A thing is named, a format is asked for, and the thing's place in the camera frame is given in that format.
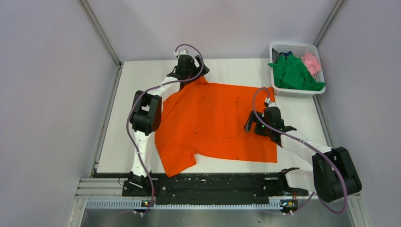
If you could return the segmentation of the orange t shirt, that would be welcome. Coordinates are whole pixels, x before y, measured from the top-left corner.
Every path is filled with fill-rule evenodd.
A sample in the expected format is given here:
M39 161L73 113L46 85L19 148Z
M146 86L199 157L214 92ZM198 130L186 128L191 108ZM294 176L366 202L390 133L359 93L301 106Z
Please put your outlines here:
M209 83L200 78L163 102L155 144L167 176L196 164L195 155L211 158L276 163L277 145L246 132L250 113L264 110L264 101L275 100L271 87L260 91Z

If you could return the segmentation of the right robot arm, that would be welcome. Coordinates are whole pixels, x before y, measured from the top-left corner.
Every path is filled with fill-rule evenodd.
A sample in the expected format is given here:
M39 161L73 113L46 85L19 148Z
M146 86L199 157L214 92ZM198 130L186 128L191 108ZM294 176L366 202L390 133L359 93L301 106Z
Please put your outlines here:
M277 182L278 191L290 195L296 188L315 192L324 202L332 202L362 190L362 183L349 151L332 148L304 137L293 126L285 125L281 111L274 102L267 102L263 112L250 111L244 130L267 137L275 145L292 152L311 167L283 170L284 178Z

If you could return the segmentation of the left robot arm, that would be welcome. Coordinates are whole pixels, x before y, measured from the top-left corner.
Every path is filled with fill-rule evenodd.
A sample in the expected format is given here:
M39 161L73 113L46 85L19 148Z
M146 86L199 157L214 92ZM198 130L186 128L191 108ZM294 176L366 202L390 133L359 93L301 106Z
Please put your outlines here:
M149 194L153 185L151 167L146 163L146 156L151 135L161 124L163 101L209 71L203 57L192 57L182 51L177 54L177 65L161 83L135 93L126 122L127 133L135 147L128 183L133 185L139 195Z

